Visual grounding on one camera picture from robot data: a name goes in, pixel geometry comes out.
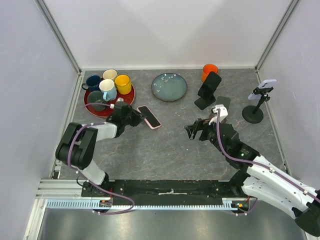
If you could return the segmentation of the black tripod phone stand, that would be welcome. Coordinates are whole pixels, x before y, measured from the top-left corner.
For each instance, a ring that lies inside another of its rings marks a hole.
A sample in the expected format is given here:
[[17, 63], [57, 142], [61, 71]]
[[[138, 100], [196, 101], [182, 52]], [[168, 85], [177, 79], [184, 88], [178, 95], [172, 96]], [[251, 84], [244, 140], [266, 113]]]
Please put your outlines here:
[[264, 113], [260, 109], [260, 106], [264, 102], [267, 102], [270, 100], [268, 93], [261, 95], [261, 97], [258, 101], [258, 104], [256, 106], [248, 105], [242, 110], [242, 116], [247, 122], [249, 122], [251, 124], [258, 124], [263, 120]]

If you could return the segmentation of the black phone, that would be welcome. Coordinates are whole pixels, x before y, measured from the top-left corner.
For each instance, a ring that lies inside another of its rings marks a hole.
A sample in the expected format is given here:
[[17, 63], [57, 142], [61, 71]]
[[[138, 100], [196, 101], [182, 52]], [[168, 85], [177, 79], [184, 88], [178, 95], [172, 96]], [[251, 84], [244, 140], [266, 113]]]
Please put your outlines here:
[[197, 95], [206, 100], [212, 98], [221, 81], [222, 78], [217, 73], [211, 71], [200, 87]]

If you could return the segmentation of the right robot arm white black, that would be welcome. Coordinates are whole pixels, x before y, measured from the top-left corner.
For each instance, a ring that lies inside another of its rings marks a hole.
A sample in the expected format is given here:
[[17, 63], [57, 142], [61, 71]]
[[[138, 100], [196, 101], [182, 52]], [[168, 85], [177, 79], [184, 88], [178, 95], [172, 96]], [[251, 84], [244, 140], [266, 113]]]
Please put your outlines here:
[[244, 180], [236, 179], [229, 184], [233, 196], [245, 194], [264, 201], [293, 218], [306, 233], [319, 237], [319, 190], [270, 163], [257, 150], [242, 142], [231, 124], [210, 123], [208, 119], [198, 118], [184, 128], [191, 140], [201, 132], [200, 141], [210, 141], [233, 168], [243, 173]]

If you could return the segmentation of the purple case phone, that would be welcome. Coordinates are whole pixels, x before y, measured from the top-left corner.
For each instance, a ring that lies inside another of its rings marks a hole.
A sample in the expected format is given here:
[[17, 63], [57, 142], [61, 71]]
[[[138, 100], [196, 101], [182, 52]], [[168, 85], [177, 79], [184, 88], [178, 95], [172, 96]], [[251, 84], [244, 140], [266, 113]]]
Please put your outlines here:
[[277, 84], [276, 79], [266, 79], [263, 80], [258, 87], [256, 87], [251, 94], [248, 96], [248, 100], [258, 100], [261, 98], [261, 95], [267, 94], [273, 90], [275, 85]]

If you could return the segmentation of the pink case phone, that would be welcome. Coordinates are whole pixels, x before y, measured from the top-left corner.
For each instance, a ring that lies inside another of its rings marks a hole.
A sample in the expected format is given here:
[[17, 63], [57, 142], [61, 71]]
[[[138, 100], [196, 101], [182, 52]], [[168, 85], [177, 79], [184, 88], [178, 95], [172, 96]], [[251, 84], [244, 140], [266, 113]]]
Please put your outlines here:
[[158, 118], [146, 105], [138, 106], [137, 111], [145, 116], [144, 121], [152, 130], [155, 130], [162, 126]]

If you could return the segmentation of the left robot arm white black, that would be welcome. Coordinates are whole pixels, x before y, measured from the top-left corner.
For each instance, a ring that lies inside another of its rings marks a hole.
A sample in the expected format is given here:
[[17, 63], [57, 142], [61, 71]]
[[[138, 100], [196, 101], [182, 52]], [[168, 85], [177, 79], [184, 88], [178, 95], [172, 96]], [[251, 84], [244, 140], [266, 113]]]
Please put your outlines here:
[[118, 138], [126, 126], [136, 127], [146, 118], [128, 103], [118, 102], [110, 106], [113, 112], [102, 122], [69, 123], [55, 150], [55, 158], [79, 171], [99, 197], [109, 193], [110, 185], [109, 175], [93, 160], [96, 142]]

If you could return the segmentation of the red round tray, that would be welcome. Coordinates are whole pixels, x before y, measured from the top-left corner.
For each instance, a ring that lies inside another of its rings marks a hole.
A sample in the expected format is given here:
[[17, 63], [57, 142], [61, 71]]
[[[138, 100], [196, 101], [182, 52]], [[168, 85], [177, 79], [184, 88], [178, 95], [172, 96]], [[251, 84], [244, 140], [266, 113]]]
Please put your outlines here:
[[[86, 90], [84, 93], [84, 97], [83, 97], [83, 103], [86, 105], [89, 103], [88, 101], [88, 96], [90, 95], [90, 91]], [[116, 99], [114, 100], [110, 100], [108, 102], [106, 102], [106, 104], [115, 104], [116, 101], [118, 100], [118, 98], [123, 99], [124, 102], [128, 103], [128, 104], [132, 104], [134, 102], [135, 99], [135, 88], [134, 86], [131, 87], [131, 91], [128, 94], [120, 94], [117, 91], [117, 95], [116, 95]], [[111, 109], [110, 107], [106, 106], [105, 109], [103, 109], [102, 111], [97, 111], [95, 110], [93, 105], [88, 105], [85, 106], [85, 108], [94, 116], [99, 117], [99, 118], [107, 118], [109, 115], [111, 115], [113, 113], [113, 109]]]

